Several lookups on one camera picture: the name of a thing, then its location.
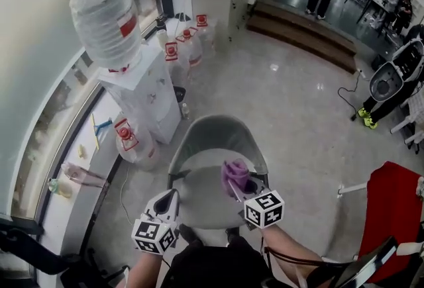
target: black chair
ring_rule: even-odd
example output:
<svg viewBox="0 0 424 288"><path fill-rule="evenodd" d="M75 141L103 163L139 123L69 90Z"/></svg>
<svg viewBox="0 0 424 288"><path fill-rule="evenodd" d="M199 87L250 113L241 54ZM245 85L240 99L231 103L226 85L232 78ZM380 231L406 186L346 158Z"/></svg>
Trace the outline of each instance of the black chair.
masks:
<svg viewBox="0 0 424 288"><path fill-rule="evenodd" d="M90 264L76 254L59 256L39 244L34 238L18 229L0 233L0 248L28 262L36 269L48 275L60 275L64 288L111 288L109 282L122 274L128 266L123 266L116 273L107 274L100 271L94 261L94 251L88 251Z"/></svg>

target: purple cloth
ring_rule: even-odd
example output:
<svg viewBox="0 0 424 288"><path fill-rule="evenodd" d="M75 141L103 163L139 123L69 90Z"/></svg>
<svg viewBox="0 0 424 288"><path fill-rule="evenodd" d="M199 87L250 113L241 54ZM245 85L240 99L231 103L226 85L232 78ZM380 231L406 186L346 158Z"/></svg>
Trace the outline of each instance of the purple cloth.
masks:
<svg viewBox="0 0 424 288"><path fill-rule="evenodd" d="M247 180L249 179L249 169L242 159L239 158L231 162L224 161L221 168L223 188L228 195L234 196L234 192L228 183L229 179L232 179L237 186L244 191Z"/></svg>

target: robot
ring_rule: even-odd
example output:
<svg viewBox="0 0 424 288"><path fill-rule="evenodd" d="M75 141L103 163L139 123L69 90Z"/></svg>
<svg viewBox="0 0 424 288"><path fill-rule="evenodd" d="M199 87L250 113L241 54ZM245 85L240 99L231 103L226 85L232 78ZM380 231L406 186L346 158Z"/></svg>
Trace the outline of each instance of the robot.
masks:
<svg viewBox="0 0 424 288"><path fill-rule="evenodd" d="M284 201L277 191L271 191L259 179L251 177L244 189L228 180L235 199L244 205L244 219L258 228L269 227L283 219ZM137 249L163 255L176 240L176 219L180 196L169 189L149 200L131 232Z"/></svg>

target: gray chair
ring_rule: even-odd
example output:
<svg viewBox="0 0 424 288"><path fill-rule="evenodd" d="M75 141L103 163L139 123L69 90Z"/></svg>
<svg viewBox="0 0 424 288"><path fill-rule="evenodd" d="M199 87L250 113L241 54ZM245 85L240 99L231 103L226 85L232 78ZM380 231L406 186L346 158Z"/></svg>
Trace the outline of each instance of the gray chair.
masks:
<svg viewBox="0 0 424 288"><path fill-rule="evenodd" d="M168 189L180 193L182 222L193 228L224 229L244 224L242 203L221 183L225 160L242 158L250 175L268 186L268 168L247 126L235 117L211 115L189 127L169 168Z"/></svg>

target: yellow shoe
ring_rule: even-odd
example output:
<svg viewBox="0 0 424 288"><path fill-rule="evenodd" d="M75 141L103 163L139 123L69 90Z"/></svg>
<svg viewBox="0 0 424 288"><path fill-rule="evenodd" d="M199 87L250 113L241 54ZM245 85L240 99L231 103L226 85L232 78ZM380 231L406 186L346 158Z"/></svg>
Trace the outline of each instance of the yellow shoe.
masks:
<svg viewBox="0 0 424 288"><path fill-rule="evenodd" d="M358 110L358 115L360 118L364 119L365 117L370 117L371 113L369 113L368 111L364 109L364 107L362 107L361 109Z"/></svg>
<svg viewBox="0 0 424 288"><path fill-rule="evenodd" d="M372 119L370 117L365 117L364 118L364 124L369 128L369 129L375 129L378 126L377 122L372 122Z"/></svg>

